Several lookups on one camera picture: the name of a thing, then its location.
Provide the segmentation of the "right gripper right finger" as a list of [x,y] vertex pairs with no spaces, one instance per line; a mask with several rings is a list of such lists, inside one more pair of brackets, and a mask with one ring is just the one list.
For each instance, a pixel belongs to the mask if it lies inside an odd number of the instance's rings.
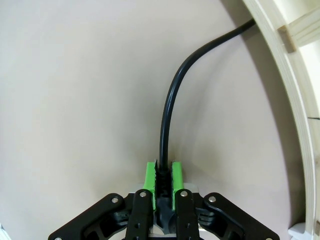
[[182,165],[173,162],[176,238],[200,240],[199,227],[219,240],[278,240],[279,235],[217,192],[202,197],[184,188]]

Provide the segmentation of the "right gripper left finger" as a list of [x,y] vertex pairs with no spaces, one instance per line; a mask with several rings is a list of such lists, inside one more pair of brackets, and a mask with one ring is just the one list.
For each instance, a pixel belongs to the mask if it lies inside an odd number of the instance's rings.
[[143,188],[122,197],[110,193],[51,233],[49,240],[108,240],[125,230],[125,240],[147,240],[154,224],[156,164],[146,165]]

